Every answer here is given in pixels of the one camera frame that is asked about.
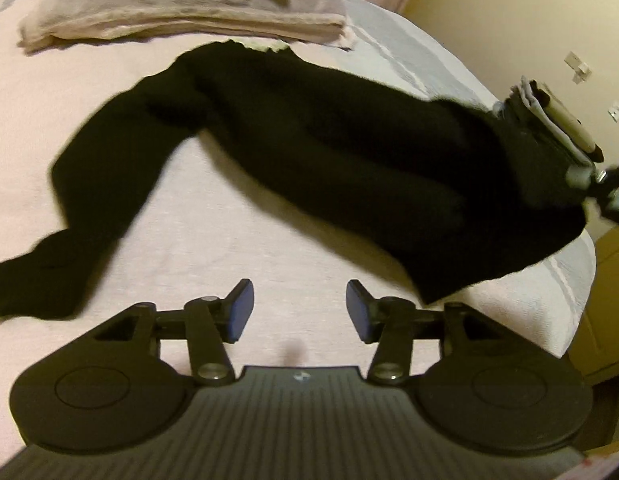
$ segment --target black plastic device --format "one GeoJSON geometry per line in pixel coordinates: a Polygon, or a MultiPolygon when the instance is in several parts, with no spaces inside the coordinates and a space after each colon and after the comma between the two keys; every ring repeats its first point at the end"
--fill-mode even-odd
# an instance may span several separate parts
{"type": "Polygon", "coordinates": [[[182,310],[137,303],[25,370],[10,408],[26,447],[11,479],[551,480],[582,461],[570,446],[592,391],[569,364],[462,303],[443,311],[374,298],[346,304],[366,344],[358,367],[246,366],[225,351],[254,286],[182,310]],[[192,376],[160,360],[185,339],[192,376]],[[414,339],[441,360],[410,376],[414,339]]]}

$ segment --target wall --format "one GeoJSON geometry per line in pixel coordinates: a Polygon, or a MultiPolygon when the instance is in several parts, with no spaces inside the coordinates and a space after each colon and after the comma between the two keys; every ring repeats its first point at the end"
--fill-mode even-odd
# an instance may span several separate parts
{"type": "MultiPolygon", "coordinates": [[[[619,162],[619,0],[411,0],[404,15],[427,31],[499,99],[521,75],[544,81],[590,131],[606,164],[619,162]],[[593,70],[576,85],[575,52],[593,70]]],[[[592,216],[594,238],[611,224],[592,216]]]]}

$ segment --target bed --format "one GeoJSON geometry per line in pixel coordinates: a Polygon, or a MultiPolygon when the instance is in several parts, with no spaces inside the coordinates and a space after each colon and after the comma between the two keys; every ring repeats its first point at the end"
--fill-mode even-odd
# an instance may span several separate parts
{"type": "MultiPolygon", "coordinates": [[[[18,24],[38,1],[0,0],[0,261],[29,251],[63,227],[48,169],[91,113],[185,51],[227,39],[179,34],[79,43],[26,56],[17,46],[18,24]]],[[[406,19],[363,0],[345,4],[357,37],[352,50],[292,42],[294,52],[422,99],[452,96],[487,108],[496,102],[455,56],[406,19]]],[[[237,40],[258,48],[282,43],[237,40]]],[[[592,239],[583,232],[544,261],[451,299],[561,356],[577,329],[594,273],[592,239]]],[[[239,373],[245,364],[353,364],[366,371],[374,349],[358,340],[349,320],[347,281],[361,280],[375,296],[417,301],[390,256],[262,188],[202,133],[174,153],[75,319],[0,321],[0,465],[22,447],[8,395],[25,368],[131,304],[181,308],[192,298],[225,296],[241,278],[254,282],[256,306],[242,339],[228,348],[239,373]]],[[[442,302],[427,306],[440,307],[442,302]]],[[[161,355],[188,372],[181,342],[164,342],[161,355]]],[[[437,342],[414,342],[412,373],[438,358],[437,342]]]]}

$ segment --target gray cloth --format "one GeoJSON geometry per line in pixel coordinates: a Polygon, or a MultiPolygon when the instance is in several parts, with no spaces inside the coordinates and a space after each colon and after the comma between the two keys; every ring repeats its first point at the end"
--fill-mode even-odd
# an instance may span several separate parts
{"type": "Polygon", "coordinates": [[[519,182],[524,202],[532,208],[573,206],[586,196],[567,175],[574,170],[591,175],[594,164],[545,114],[523,76],[512,94],[493,109],[497,117],[515,125],[520,135],[501,135],[509,163],[519,182]]]}

